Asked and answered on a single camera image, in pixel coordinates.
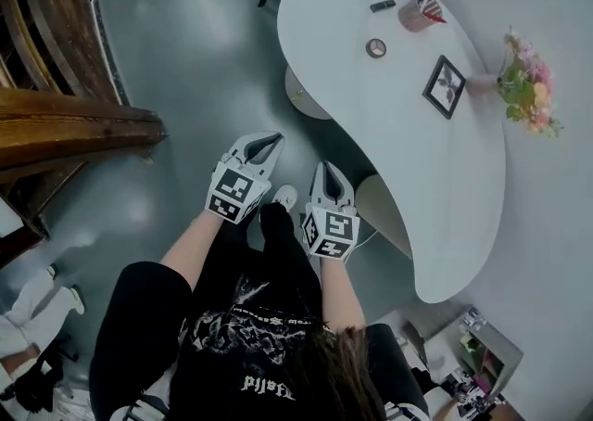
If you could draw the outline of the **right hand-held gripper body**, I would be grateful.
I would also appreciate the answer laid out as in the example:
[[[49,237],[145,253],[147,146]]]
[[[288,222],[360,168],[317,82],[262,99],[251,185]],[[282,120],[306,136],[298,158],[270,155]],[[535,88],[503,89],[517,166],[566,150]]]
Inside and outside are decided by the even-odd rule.
[[[358,243],[360,217],[350,207],[332,210],[308,203],[301,228],[310,257],[343,262]]]

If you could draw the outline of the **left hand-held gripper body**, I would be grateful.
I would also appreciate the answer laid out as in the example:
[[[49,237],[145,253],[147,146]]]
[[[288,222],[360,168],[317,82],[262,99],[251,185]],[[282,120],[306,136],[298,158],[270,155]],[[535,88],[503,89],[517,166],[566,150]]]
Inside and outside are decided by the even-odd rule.
[[[269,180],[256,178],[246,166],[219,161],[208,188],[206,210],[229,223],[239,224],[270,188]]]

